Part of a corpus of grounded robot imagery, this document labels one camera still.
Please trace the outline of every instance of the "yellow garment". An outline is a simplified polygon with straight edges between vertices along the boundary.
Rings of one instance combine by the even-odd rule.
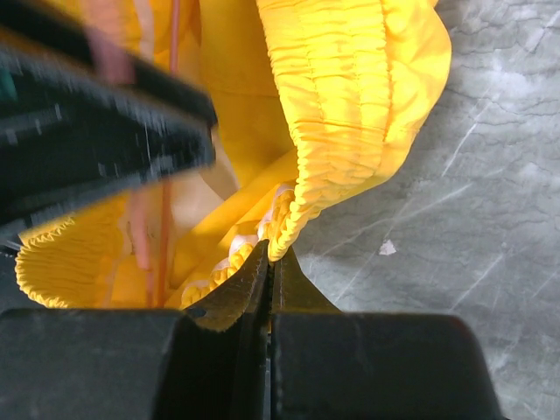
[[[74,4],[65,10],[80,17],[76,2],[50,1]],[[125,46],[162,68],[170,3],[122,0]],[[202,173],[192,181],[220,197],[175,229],[172,308],[222,284],[257,241],[270,239],[277,261],[321,210],[392,177],[441,95],[451,60],[435,0],[180,3],[179,70],[212,96],[229,159],[223,167],[233,167],[237,184],[224,196],[219,179],[206,184]],[[174,199],[188,201],[191,190],[181,188]],[[144,306],[143,273],[123,229],[127,199],[25,235],[21,289],[47,306]]]

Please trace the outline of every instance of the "grey marble surface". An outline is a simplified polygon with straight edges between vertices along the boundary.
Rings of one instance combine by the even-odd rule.
[[[400,172],[309,225],[342,309],[452,312],[505,414],[560,419],[560,0],[441,0],[451,76]],[[391,240],[396,252],[378,255]]]

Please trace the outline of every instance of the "blurred black object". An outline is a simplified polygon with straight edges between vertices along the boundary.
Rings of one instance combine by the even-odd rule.
[[[0,237],[214,161],[210,99],[131,59],[136,84],[110,86],[75,22],[0,2]]]
[[[502,419],[462,321],[340,312],[266,247],[184,312],[5,312],[3,415],[252,420],[271,401],[278,420]]]

